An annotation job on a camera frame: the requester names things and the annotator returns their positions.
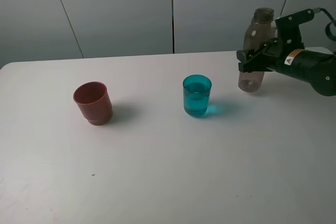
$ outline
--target tabletop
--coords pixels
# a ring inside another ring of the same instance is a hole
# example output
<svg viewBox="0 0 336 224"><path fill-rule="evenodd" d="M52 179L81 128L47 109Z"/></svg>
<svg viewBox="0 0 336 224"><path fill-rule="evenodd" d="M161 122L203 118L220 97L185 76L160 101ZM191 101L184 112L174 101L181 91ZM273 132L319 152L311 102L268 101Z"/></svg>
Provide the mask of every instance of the tabletop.
<svg viewBox="0 0 336 224"><path fill-rule="evenodd" d="M209 112L182 81L213 83ZM336 97L266 73L238 86L235 52L19 62L0 70L0 223L336 223ZM114 115L72 95L103 82Z"/></svg>

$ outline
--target plastic bottle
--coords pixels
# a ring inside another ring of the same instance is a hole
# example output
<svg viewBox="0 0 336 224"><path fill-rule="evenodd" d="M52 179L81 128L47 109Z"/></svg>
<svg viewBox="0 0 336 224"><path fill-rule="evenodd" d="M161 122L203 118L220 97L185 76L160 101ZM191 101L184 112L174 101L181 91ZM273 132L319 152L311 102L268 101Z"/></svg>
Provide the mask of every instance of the plastic bottle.
<svg viewBox="0 0 336 224"><path fill-rule="evenodd" d="M244 38L244 50L258 50L260 44L274 38L275 30L272 28L274 10L259 8L254 12L251 25L248 27ZM262 83L265 72L239 73L238 86L245 92L257 91Z"/></svg>

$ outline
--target gray wall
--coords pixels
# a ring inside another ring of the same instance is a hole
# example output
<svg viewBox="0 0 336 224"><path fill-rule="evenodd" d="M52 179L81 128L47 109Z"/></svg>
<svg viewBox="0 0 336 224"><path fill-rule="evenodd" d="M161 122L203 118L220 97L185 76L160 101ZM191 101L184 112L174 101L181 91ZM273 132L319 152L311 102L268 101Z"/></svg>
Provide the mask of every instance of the gray wall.
<svg viewBox="0 0 336 224"><path fill-rule="evenodd" d="M336 18L336 0L287 0L283 14L295 12L305 8L324 7ZM315 18L300 26L302 40L307 47L327 47L336 50L336 42L327 38L324 29L329 18L324 13L316 14Z"/></svg>
<svg viewBox="0 0 336 224"><path fill-rule="evenodd" d="M171 0L62 0L85 58L171 54Z"/></svg>
<svg viewBox="0 0 336 224"><path fill-rule="evenodd" d="M9 62L82 58L60 0L0 0L0 68Z"/></svg>
<svg viewBox="0 0 336 224"><path fill-rule="evenodd" d="M174 0L175 52L242 48L254 10L271 7L279 16L285 0Z"/></svg>

